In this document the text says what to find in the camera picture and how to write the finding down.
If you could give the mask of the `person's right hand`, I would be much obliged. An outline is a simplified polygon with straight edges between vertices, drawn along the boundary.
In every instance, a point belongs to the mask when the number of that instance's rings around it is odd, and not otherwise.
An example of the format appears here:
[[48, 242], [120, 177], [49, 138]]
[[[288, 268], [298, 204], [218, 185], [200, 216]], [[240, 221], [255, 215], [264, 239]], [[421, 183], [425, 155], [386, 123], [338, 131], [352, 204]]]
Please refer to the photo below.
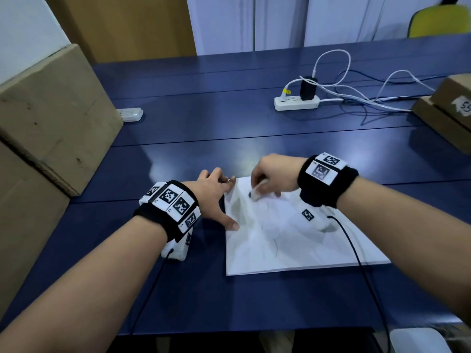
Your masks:
[[307, 158], [292, 157], [292, 156], [286, 156], [286, 155], [273, 153], [273, 154], [262, 157], [261, 160], [258, 162], [258, 164], [271, 163], [273, 165], [278, 166], [279, 168], [278, 173], [280, 177], [282, 178], [281, 179], [281, 185], [282, 185], [281, 193], [282, 193], [282, 192], [292, 192], [299, 188], [298, 176], [299, 176], [302, 166], [304, 165], [306, 161], [307, 161]]

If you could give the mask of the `white eraser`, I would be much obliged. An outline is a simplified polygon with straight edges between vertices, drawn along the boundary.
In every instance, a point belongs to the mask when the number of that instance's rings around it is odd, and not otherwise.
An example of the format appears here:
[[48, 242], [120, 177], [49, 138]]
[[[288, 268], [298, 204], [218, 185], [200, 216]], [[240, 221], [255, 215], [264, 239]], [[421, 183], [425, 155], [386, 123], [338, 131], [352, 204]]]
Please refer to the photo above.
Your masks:
[[269, 179], [268, 178], [265, 178], [263, 180], [261, 180], [250, 192], [249, 192], [249, 198], [256, 202], [258, 201], [259, 199], [261, 199], [262, 197], [264, 196], [267, 196], [267, 195], [272, 195], [274, 194], [275, 196], [278, 196], [278, 192], [277, 191], [264, 191], [263, 188], [266, 187], [266, 184], [269, 183]]

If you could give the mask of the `white drawing paper pad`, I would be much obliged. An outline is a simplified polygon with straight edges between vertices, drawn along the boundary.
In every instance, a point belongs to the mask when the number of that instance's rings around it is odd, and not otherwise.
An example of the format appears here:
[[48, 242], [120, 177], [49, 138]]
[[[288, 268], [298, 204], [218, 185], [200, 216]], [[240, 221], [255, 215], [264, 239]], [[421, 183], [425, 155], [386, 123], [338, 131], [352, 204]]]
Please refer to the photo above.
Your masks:
[[225, 195], [226, 214], [240, 226], [226, 231], [226, 275], [384, 265], [391, 261], [338, 209], [334, 232], [321, 232], [297, 209], [301, 190], [283, 192], [279, 198], [249, 198], [250, 177], [237, 178]]

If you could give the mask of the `person's left forearm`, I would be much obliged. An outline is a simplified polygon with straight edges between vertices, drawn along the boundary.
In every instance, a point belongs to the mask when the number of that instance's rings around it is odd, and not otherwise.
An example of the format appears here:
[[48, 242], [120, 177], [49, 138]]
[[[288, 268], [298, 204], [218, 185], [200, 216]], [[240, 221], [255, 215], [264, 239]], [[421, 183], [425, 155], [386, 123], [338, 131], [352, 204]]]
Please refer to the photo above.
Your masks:
[[0, 353], [105, 353], [167, 243], [140, 216], [81, 259], [0, 334]]

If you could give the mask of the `person's right forearm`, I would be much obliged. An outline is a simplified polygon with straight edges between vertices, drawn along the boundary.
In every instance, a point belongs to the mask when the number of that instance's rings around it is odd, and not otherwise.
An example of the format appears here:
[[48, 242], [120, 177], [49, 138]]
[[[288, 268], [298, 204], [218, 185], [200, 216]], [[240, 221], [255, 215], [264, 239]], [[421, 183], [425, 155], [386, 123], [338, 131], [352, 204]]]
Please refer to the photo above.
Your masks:
[[471, 326], [471, 225], [361, 177], [336, 205], [392, 264]]

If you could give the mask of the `black wristband with marker tags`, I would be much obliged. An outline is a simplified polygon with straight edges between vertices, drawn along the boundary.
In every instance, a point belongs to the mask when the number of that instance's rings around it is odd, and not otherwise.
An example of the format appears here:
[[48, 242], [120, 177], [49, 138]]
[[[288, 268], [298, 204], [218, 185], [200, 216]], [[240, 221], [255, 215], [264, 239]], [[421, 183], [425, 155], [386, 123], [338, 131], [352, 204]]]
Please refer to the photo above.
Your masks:
[[155, 183], [141, 197], [133, 216], [161, 225], [168, 242], [180, 242], [201, 216], [201, 210], [191, 189], [171, 180]]
[[340, 196], [359, 176], [356, 169], [337, 156], [323, 152], [309, 157], [300, 169], [300, 198], [312, 207], [337, 208]]

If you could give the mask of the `white power strip with plugs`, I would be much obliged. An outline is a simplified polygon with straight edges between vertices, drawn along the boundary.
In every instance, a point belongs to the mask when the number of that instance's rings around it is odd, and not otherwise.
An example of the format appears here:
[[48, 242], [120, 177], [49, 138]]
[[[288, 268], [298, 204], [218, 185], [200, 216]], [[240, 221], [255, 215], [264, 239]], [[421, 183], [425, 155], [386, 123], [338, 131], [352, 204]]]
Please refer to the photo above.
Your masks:
[[297, 96], [286, 96], [284, 101], [281, 97], [274, 98], [274, 108], [276, 111], [298, 111], [298, 110], [313, 110], [318, 108], [320, 104], [320, 98], [315, 95], [311, 100], [302, 100], [299, 95]]

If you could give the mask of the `black charger plug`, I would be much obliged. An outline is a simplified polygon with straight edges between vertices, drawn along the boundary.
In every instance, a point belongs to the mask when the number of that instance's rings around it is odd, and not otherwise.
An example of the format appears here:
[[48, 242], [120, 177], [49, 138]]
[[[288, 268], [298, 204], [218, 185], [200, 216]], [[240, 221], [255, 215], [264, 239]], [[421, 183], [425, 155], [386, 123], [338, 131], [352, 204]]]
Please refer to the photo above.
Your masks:
[[316, 94], [317, 85], [312, 82], [317, 82], [317, 78], [313, 76], [306, 76], [301, 82], [300, 99], [302, 101], [313, 100]]

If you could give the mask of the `small white power strip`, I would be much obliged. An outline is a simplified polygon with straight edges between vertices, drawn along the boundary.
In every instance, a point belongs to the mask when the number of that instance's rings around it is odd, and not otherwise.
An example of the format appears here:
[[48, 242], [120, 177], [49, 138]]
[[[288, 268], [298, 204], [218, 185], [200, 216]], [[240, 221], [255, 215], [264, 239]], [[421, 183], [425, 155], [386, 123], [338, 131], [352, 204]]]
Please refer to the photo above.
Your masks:
[[122, 108], [116, 110], [124, 123], [139, 122], [144, 115], [142, 108]]

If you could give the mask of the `white curtain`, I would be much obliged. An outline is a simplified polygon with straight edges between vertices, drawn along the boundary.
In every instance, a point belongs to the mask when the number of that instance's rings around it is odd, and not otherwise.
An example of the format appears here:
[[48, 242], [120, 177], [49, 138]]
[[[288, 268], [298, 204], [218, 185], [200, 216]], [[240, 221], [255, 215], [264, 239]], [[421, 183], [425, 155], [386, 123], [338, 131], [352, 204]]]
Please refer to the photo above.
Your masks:
[[186, 0], [197, 55], [405, 38], [441, 0]]

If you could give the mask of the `flat cardboard box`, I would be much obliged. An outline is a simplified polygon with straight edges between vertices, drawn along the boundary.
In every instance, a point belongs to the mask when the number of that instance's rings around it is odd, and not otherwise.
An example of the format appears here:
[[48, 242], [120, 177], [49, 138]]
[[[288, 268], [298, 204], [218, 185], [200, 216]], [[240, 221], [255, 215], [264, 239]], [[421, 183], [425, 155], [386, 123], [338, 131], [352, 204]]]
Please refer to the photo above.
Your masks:
[[471, 129], [443, 112], [430, 96], [420, 97], [412, 107], [412, 112], [455, 148], [471, 155]]

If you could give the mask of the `large cardboard box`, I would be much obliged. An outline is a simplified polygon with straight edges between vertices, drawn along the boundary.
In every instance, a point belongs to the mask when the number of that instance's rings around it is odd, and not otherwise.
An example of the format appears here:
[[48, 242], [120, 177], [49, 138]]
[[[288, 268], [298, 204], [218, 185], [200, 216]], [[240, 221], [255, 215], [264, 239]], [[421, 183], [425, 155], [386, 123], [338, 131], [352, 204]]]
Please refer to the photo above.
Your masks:
[[0, 85], [0, 138], [70, 197], [83, 193], [122, 126], [77, 44]]

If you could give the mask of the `cardboard box with white label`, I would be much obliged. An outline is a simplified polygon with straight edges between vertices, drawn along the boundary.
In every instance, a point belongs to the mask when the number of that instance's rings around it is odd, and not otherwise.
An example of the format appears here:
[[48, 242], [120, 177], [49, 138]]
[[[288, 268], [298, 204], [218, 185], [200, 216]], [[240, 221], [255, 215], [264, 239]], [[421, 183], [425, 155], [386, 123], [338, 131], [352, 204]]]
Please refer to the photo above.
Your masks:
[[431, 101], [471, 131], [471, 73], [446, 77]]

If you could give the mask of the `white rounded object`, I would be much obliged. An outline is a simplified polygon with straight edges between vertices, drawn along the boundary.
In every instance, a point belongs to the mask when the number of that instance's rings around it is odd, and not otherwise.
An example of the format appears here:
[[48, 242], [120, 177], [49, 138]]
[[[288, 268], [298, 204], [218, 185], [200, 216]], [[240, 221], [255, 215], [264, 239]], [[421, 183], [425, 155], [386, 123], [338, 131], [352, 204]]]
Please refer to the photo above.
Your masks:
[[443, 336], [433, 328], [399, 328], [390, 333], [395, 353], [452, 353]]

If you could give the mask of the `yellow chair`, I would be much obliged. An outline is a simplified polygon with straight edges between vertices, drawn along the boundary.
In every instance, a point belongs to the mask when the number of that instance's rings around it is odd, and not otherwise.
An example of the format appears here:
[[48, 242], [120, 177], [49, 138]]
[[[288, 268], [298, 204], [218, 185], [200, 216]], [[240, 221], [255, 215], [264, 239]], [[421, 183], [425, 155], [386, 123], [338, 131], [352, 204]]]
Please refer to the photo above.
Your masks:
[[435, 5], [419, 10], [410, 19], [408, 38], [471, 32], [471, 12], [465, 5]]

